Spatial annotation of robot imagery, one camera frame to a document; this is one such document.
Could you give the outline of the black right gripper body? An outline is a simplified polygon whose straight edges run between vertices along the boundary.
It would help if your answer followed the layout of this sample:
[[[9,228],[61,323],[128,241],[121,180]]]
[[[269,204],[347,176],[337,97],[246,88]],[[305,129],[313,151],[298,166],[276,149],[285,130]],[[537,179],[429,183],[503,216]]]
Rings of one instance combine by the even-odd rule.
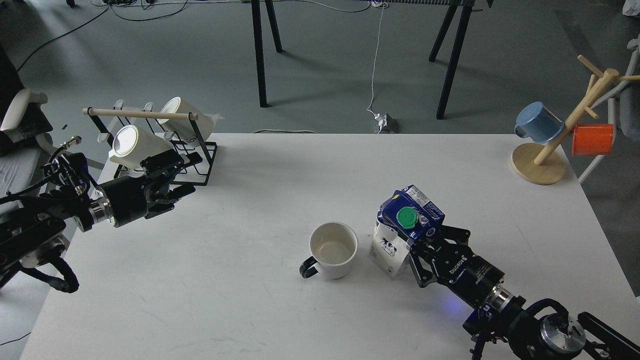
[[[505,272],[473,253],[470,247],[443,240],[435,248],[425,246],[422,258],[430,265],[435,281],[473,308],[487,302]]]

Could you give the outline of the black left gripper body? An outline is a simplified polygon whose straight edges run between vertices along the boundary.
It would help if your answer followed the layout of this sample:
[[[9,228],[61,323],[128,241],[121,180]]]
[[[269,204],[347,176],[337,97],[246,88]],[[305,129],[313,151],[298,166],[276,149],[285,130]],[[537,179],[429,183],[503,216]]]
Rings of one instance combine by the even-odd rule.
[[[120,178],[98,184],[94,188],[93,221],[95,224],[108,220],[115,228],[125,226],[137,219],[150,219],[150,200],[146,187],[151,184],[147,175]]]

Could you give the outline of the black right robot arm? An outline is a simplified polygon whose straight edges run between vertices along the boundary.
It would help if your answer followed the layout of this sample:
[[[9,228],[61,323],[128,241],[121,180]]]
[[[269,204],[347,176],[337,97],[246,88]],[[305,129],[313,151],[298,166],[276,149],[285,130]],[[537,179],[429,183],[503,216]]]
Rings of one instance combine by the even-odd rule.
[[[486,343],[503,341],[521,360],[571,360],[586,352],[595,360],[637,360],[639,346],[590,314],[571,317],[557,300],[544,298],[525,307],[526,299],[503,287],[505,274],[476,255],[466,228],[441,225],[418,236],[400,228],[409,245],[410,265],[419,287],[447,287],[473,312],[463,324],[480,360]]]

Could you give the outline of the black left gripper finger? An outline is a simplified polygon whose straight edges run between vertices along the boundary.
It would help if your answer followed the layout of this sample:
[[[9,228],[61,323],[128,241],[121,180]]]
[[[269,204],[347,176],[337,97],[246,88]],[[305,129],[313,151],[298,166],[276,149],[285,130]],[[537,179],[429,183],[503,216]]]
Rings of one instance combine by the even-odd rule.
[[[154,218],[174,209],[175,203],[195,192],[192,184],[183,184],[173,189],[164,186],[147,192],[147,217]]]
[[[203,186],[201,181],[176,180],[176,176],[184,169],[202,162],[199,153],[179,153],[174,149],[147,157],[141,162],[144,175],[139,177],[140,187],[162,187],[169,185]]]

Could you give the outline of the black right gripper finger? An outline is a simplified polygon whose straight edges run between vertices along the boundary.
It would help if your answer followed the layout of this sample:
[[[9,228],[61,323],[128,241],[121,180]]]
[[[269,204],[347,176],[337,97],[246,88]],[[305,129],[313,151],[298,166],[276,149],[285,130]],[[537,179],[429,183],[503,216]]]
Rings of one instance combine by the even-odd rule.
[[[466,228],[442,225],[435,240],[436,251],[470,251],[471,231]]]
[[[409,246],[410,267],[417,285],[423,289],[432,283],[438,283],[433,262],[441,244],[436,241],[416,240]]]

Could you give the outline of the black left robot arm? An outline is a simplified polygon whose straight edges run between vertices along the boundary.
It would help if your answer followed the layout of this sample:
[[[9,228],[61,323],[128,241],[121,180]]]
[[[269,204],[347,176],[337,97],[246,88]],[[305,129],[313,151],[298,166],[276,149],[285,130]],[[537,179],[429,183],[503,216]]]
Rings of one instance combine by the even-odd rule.
[[[74,136],[47,161],[34,146],[1,158],[2,286],[23,272],[57,291],[73,293],[79,282],[62,257],[68,247],[66,219],[73,219],[81,231],[102,221],[118,228],[166,214],[195,191],[190,183],[170,185],[183,169],[202,162],[198,153],[170,149],[143,160],[139,177],[98,184],[82,153],[65,153],[81,141]]]

